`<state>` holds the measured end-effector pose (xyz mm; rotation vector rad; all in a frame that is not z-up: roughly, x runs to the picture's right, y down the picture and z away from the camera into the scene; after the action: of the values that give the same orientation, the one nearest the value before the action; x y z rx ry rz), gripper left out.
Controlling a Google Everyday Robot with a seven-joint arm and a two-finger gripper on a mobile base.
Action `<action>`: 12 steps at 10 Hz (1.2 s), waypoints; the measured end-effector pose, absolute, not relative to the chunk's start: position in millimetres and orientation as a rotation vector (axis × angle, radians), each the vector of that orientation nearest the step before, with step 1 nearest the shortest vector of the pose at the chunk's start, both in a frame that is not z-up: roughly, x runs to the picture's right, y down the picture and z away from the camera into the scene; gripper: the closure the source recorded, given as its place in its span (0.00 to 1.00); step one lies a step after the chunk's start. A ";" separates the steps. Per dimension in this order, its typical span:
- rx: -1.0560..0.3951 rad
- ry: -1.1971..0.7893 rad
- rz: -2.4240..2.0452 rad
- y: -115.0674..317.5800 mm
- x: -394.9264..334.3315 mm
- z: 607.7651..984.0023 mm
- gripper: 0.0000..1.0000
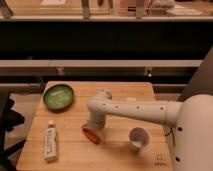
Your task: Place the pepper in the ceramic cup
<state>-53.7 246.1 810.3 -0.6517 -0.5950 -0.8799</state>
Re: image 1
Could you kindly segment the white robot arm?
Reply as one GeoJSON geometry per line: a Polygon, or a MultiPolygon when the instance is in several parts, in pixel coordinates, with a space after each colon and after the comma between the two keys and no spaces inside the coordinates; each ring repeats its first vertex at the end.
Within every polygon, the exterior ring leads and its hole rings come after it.
{"type": "Polygon", "coordinates": [[[98,91],[88,103],[88,125],[105,126],[115,115],[176,129],[174,171],[213,171],[213,96],[198,94],[184,102],[116,101],[108,91],[98,91]]]}

